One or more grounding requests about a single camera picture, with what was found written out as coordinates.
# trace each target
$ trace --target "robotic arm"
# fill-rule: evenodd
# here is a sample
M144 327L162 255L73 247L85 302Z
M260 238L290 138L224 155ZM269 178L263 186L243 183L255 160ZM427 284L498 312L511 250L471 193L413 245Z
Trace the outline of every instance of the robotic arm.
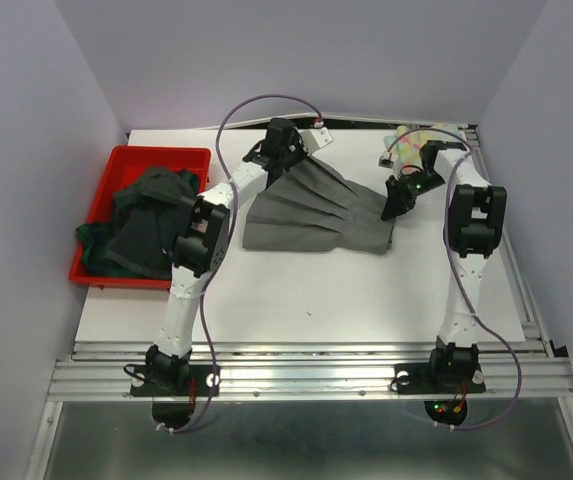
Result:
M387 180L388 199L382 218L409 212L419 195L448 181L463 150L460 143L428 141L420 150L422 169ZM476 308L486 262L501 240L506 190L490 185L470 160L455 172L455 185L444 240L453 253L453 270ZM484 392L478 357L475 319L451 274L446 314L430 360L427 364L396 365L394 389L400 394L457 393L463 388L469 393ZM447 423L456 422L451 417Z
M154 345L146 353L145 365L135 369L135 378L154 388L131 389L132 395L187 394L193 325L204 287L228 249L230 212L235 206L233 185L239 208L270 186L284 170L331 142L325 128L299 132L293 122L274 118L265 139L244 157L229 182L196 198L182 199L181 229L173 252L172 286L165 318ZM393 175L386 181L388 198L382 219L409 212L418 196L444 185L463 151L460 143L428 141L420 151L423 168L409 175ZM461 164L455 175L457 186L448 207L444 236L454 253L454 270L476 307L486 262L501 239L506 191L489 185L470 161ZM462 386L469 393L484 392L474 327L475 319L451 275L444 323L429 361L396 365L391 388L401 395L457 393ZM196 369L200 367L203 368L190 367L192 377L198 376ZM211 367L205 368L203 376L212 372Z
M323 126L299 132L290 120L274 118L264 140L244 157L229 181L198 197L182 198L181 228L173 249L172 283L163 324L146 352L145 366L135 370L136 378L158 387L145 396L179 395L185 390L199 298L228 250L230 212L235 207L233 188L239 208L284 170L331 142Z

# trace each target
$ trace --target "cloth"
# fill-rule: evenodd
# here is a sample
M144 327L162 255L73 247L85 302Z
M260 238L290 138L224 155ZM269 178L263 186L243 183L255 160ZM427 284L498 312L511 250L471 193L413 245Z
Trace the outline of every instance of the cloth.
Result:
M82 263L89 275L94 277L139 277L139 275L106 257L106 245L116 232L115 225L110 222L86 223L75 230L75 236L82 245Z
M393 222L381 220L386 198L309 158L253 202L246 217L248 250L326 252L336 247L381 255Z
M146 170L115 192L110 223L77 229L82 261L91 275L170 279L182 196L195 196L199 178L188 171Z

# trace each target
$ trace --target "red plastic bin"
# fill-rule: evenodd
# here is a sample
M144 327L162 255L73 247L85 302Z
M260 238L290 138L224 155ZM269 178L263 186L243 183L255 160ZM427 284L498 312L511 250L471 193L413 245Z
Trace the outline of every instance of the red plastic bin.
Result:
M210 150L207 148L115 147L95 193L86 223L110 221L113 194L137 180L149 167L166 167L174 172L188 170L199 177L199 191L203 192L209 166ZM101 288L170 288L170 280L90 276L81 258L82 246L78 245L68 275L74 283Z

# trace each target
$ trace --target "white board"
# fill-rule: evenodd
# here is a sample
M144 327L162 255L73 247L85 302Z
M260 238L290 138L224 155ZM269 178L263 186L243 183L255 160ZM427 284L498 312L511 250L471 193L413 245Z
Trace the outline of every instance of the white board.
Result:
M385 194L390 171L378 167L390 130L333 131L318 157L347 179ZM226 131L224 159L234 169L264 131ZM215 131L133 131L130 145L208 147L211 184L223 179ZM432 342L441 326L449 281L442 243L445 188L418 199L398 219L392 249L383 256L336 249L324 254L247 252L241 248L239 212L228 255L206 299L215 342L365 343ZM152 341L164 313L166 291L90 288L77 341ZM509 341L523 341L523 314L499 253L488 263L479 313ZM478 329L481 341L494 340ZM193 333L204 341L199 321Z

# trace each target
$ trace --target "gray cloth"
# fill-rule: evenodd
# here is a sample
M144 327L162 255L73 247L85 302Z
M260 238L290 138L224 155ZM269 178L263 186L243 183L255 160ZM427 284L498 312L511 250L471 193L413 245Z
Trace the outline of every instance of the gray cloth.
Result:
M386 198L311 158L260 193L246 217L248 250L326 252L335 247L381 255L393 222L380 215Z

